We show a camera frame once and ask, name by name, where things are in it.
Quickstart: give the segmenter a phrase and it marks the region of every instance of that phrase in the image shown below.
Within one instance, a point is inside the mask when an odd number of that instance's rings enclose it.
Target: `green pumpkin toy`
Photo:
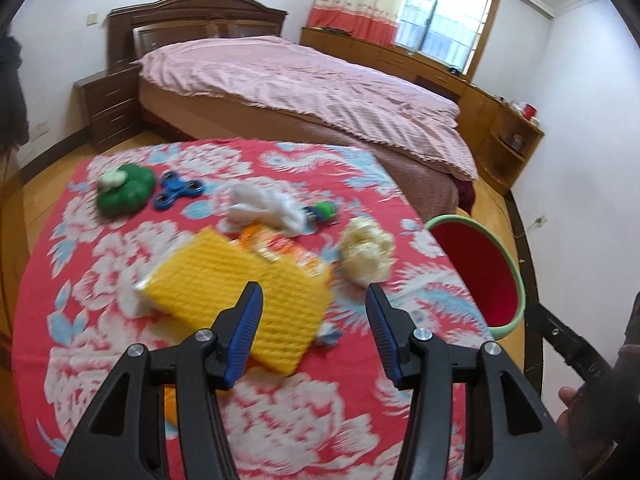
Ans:
[[[95,203],[103,216],[135,213],[146,205],[155,186],[156,177],[149,168],[124,164],[100,176]]]

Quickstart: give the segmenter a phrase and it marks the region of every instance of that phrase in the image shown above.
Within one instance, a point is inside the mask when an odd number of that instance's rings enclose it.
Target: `electrical socket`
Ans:
[[[33,138],[37,139],[38,137],[43,136],[49,131],[49,123],[44,121],[43,123],[36,124],[36,127],[33,129]]]

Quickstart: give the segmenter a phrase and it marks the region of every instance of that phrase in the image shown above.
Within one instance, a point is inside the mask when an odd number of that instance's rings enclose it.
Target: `floral tablecloth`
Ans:
[[[95,183],[126,162],[199,178],[205,193],[165,212],[147,206],[129,219],[103,221]],[[225,220],[230,184],[275,186],[301,204],[338,202],[340,224],[298,238],[330,262],[349,218],[373,216],[396,239],[398,261],[386,291],[418,326],[448,342],[479,347],[490,338],[465,285],[375,158],[359,148],[258,140],[149,146],[79,165],[54,206],[22,280],[14,327],[14,373],[35,461],[53,473],[75,426],[114,363],[134,342],[180,341],[173,320],[142,315],[132,284],[175,237]],[[327,311],[345,332],[331,350],[311,348],[287,378],[251,368],[221,411],[243,478],[391,478],[410,394],[385,377],[364,310],[364,291],[335,266]],[[464,391],[454,389],[450,478],[460,476]],[[177,430],[166,427],[172,477],[183,472]]]

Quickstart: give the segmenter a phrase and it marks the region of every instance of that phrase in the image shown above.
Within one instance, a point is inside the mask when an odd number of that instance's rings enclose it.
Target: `red cup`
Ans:
[[[529,121],[530,118],[535,117],[537,110],[531,106],[531,105],[526,105],[524,107],[524,110],[522,111],[522,116]]]

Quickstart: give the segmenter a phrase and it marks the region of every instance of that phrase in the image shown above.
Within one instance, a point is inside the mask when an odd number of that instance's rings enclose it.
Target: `metal bolt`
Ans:
[[[127,354],[131,357],[140,357],[145,351],[145,347],[143,347],[140,343],[135,343],[127,348]]]
[[[204,343],[213,337],[213,332],[208,328],[201,328],[196,332],[196,341]]]
[[[500,352],[502,352],[502,347],[498,345],[498,343],[489,341],[486,345],[484,345],[484,351],[489,355],[498,355]]]
[[[414,330],[414,337],[418,341],[428,341],[429,339],[431,339],[433,337],[433,334],[431,333],[430,330],[428,330],[426,328],[416,328]]]

